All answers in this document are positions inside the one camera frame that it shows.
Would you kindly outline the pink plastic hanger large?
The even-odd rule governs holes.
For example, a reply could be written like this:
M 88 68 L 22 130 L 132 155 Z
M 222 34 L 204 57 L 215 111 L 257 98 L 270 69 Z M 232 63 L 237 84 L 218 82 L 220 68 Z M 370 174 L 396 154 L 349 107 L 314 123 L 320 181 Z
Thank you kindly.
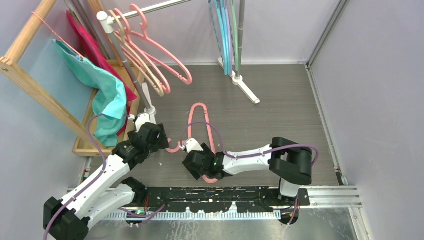
M 188 117 L 188 124 L 190 125 L 193 122 L 193 117 L 194 117 L 194 113 L 195 113 L 195 109 L 197 107 L 201 107 L 203 109 L 203 113 L 204 113 L 204 119 L 206 123 L 210 123 L 210 118 L 209 118 L 209 112 L 208 112 L 208 108 L 204 103 L 201 102 L 197 102 L 195 103 L 189 112 L 189 117 Z M 214 143 L 214 137 L 213 137 L 213 133 L 212 133 L 212 128 L 211 126 L 207 125 L 207 134 L 208 134 L 208 139 L 209 139 L 209 143 L 210 143 L 210 149 L 213 153 L 216 153 L 216 148 L 215 148 L 215 143 Z M 168 153 L 177 153 L 180 150 L 180 147 L 177 146 L 176 148 L 166 148 L 165 149 Z M 218 179 L 216 178 L 209 178 L 206 175 L 202 176 L 202 179 L 208 183 L 208 184 L 214 184 L 218 181 Z

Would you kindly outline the beige plastic hanger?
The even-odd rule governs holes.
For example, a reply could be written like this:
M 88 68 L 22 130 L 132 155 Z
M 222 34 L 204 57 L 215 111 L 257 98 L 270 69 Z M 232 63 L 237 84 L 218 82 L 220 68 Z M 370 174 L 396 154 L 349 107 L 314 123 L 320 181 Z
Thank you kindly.
M 124 55 L 127 59 L 138 68 L 139 72 L 144 75 L 144 79 L 153 87 L 160 97 L 165 95 L 164 89 L 160 80 L 154 75 L 150 70 L 148 65 L 142 60 L 139 54 L 127 43 L 125 28 L 123 27 L 121 21 L 118 19 L 118 16 L 114 13 L 113 10 L 109 10 L 111 17 L 114 20 L 117 20 L 117 25 L 119 30 L 114 32 L 114 35 L 117 37 L 120 48 L 123 50 Z

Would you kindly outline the purple wire hanger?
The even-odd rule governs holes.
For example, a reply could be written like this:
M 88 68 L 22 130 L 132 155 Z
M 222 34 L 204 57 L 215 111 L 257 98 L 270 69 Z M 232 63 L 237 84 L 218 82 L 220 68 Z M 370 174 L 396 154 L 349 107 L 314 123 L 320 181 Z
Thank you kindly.
M 227 25 L 227 35 L 228 35 L 228 48 L 229 48 L 229 67 L 230 67 L 230 75 L 233 73 L 233 46 L 232 46 L 232 35 L 231 35 L 231 24 L 230 24 L 230 17 L 229 17 L 229 11 L 228 11 L 228 4 L 226 0 L 222 1 L 225 11 L 225 17 L 226 17 L 226 25 Z

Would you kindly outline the light blue wire hanger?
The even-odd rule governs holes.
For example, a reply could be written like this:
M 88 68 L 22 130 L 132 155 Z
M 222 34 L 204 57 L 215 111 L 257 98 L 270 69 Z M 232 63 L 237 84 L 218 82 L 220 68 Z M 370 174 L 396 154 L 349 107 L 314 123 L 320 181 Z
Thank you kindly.
M 225 64 L 226 64 L 226 70 L 225 70 L 225 74 L 226 75 L 230 75 L 230 63 L 229 63 L 229 45 L 228 45 L 228 32 L 227 32 L 227 23 L 226 23 L 226 14 L 225 14 L 225 9 L 224 9 L 224 5 L 223 5 L 223 0 L 218 0 L 217 4 L 219 6 L 219 10 L 220 10 L 220 15 L 221 15 L 221 21 L 222 21 L 222 27 L 223 27 L 223 44 L 225 46 L 225 51 L 224 51 L 224 57 L 225 57 Z

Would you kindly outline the green wire hanger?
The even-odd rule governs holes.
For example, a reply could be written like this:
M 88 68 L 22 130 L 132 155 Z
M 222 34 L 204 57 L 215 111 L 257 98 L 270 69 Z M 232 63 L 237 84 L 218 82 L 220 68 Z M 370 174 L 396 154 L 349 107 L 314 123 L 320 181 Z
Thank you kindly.
M 240 70 L 240 54 L 239 54 L 239 38 L 238 38 L 238 23 L 237 23 L 237 14 L 236 8 L 233 0 L 229 1 L 231 7 L 231 16 L 232 16 L 232 43 L 233 43 L 233 53 L 234 53 L 234 62 L 235 62 L 235 71 Z

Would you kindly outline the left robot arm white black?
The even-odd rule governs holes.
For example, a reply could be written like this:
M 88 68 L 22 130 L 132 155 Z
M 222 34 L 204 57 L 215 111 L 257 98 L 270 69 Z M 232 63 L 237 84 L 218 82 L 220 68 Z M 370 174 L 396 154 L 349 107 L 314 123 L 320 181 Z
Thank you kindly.
M 147 198 L 144 184 L 133 177 L 107 190 L 151 154 L 169 147 L 163 124 L 146 122 L 116 145 L 105 163 L 73 191 L 60 199 L 49 198 L 43 207 L 43 239 L 83 240 L 104 217 L 132 204 L 141 206 Z

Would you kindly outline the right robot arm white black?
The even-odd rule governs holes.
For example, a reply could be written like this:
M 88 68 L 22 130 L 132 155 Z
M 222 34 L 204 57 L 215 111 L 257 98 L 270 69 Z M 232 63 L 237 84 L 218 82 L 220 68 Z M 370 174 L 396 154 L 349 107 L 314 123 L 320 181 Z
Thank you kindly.
M 269 170 L 280 178 L 277 198 L 283 205 L 291 205 L 301 186 L 312 184 L 312 167 L 318 150 L 308 144 L 298 144 L 282 137 L 274 137 L 263 147 L 241 152 L 214 153 L 205 143 L 189 138 L 180 145 L 187 153 L 182 164 L 196 179 L 222 180 L 240 173 Z

